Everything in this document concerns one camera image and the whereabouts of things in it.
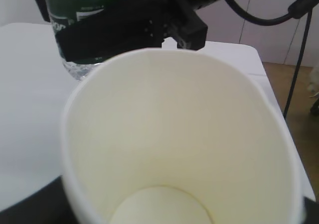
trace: green bottle label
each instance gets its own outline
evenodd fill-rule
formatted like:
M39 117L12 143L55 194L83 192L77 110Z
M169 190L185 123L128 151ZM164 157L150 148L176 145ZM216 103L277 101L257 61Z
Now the green bottle label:
M113 1L115 0L46 0L54 33L101 12L105 6ZM104 57L96 57L74 62L85 65L100 63L105 60Z

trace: floor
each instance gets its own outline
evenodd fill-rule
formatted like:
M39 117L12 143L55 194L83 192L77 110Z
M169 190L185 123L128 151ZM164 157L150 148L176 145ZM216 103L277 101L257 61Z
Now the floor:
M278 103L283 110L295 66L264 63L264 67ZM287 115L287 124L295 141L317 200L319 200L319 116L310 115L316 101L307 91L312 69L301 67L294 96Z

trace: white table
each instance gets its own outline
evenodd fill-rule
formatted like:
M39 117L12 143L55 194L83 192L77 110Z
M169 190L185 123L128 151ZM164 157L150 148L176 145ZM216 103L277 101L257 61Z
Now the white table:
M175 49L168 39L164 49ZM246 45L207 42L202 53L247 73L281 115L257 51ZM77 86L61 64L49 25L0 27L0 211L60 175L59 119ZM304 195L315 200L304 167Z

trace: black cable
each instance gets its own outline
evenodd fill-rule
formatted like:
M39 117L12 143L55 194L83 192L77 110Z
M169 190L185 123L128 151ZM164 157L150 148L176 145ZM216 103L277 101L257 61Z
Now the black cable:
M256 25L260 26L273 26L281 24L285 21L288 21L290 18L292 18L292 15L287 13L286 15L283 15L281 17L273 18L273 19L262 19L255 17L248 12L246 12L243 8L241 8L238 3L235 0L225 0L227 4L234 10L235 13L237 13L240 17L245 19L248 22L251 22Z
M290 86L290 90L289 90L289 94L288 94L285 110L284 110L284 113L283 113L285 119L287 117L287 113L288 113L288 110L289 110L291 99L293 97L293 93L294 93L294 89L295 89L295 85L296 85L299 69L300 69L301 63L303 61L312 15L313 15L313 10L308 12L306 26L305 26L305 31L304 31L304 36L303 36L303 40L302 40L301 48L300 48L300 53L299 53L297 65L296 65L296 68L295 68L293 80L291 82L291 86Z

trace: water bottle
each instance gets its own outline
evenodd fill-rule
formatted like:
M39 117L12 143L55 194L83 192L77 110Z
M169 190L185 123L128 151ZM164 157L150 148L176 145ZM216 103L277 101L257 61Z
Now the water bottle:
M46 0L54 33L67 26L101 12L115 0ZM77 80L86 75L105 60L104 57L67 62L60 52L62 63L68 72Z

